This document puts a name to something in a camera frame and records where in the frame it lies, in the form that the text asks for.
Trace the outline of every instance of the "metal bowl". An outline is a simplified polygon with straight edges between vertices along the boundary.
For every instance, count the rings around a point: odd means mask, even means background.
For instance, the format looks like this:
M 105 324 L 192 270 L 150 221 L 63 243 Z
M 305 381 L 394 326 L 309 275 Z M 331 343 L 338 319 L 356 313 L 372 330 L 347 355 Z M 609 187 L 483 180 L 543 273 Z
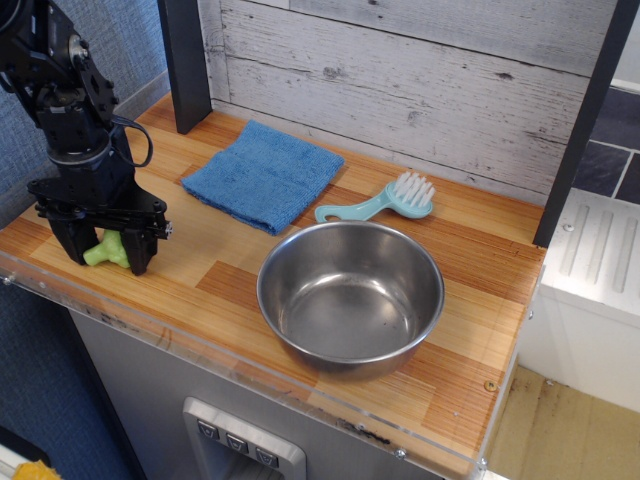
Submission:
M 431 255 L 397 230 L 360 221 L 285 238 L 265 259 L 257 294 L 289 352 L 344 379 L 379 377 L 406 363 L 444 305 Z

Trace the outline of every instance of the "blue towel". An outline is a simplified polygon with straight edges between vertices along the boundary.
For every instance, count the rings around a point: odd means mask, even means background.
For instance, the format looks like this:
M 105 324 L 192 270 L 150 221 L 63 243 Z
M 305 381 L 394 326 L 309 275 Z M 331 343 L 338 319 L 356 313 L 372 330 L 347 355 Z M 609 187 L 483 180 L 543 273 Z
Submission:
M 344 164 L 334 153 L 251 120 L 229 148 L 182 180 L 190 194 L 277 235 Z

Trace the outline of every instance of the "green toy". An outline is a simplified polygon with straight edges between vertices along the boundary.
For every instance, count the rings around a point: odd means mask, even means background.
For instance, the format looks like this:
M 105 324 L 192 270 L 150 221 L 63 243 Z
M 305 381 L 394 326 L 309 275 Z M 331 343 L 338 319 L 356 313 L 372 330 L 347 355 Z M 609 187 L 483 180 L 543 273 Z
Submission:
M 87 265 L 92 267 L 105 260 L 117 263 L 122 268 L 131 266 L 127 258 L 127 252 L 122 246 L 120 232 L 115 230 L 105 230 L 102 242 L 84 252 L 82 256 Z

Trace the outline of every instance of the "brush bristles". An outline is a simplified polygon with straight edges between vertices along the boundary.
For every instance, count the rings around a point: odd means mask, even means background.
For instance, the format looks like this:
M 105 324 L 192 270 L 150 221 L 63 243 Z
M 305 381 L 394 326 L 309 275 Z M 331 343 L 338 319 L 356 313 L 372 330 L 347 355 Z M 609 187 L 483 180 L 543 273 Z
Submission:
M 426 178 L 417 172 L 404 172 L 396 180 L 393 193 L 409 207 L 427 206 L 436 193 L 436 189 Z

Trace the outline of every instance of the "brush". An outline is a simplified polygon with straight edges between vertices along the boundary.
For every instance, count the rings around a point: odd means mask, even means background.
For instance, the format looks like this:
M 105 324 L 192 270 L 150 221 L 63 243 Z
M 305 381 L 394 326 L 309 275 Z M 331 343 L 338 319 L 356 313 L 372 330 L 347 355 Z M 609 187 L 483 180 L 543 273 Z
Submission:
M 385 208 L 395 210 L 407 218 L 423 218 L 431 213 L 436 193 L 433 184 L 417 172 L 407 171 L 390 182 L 375 197 L 357 205 L 323 205 L 316 208 L 318 223 L 327 217 L 341 220 L 369 220 Z

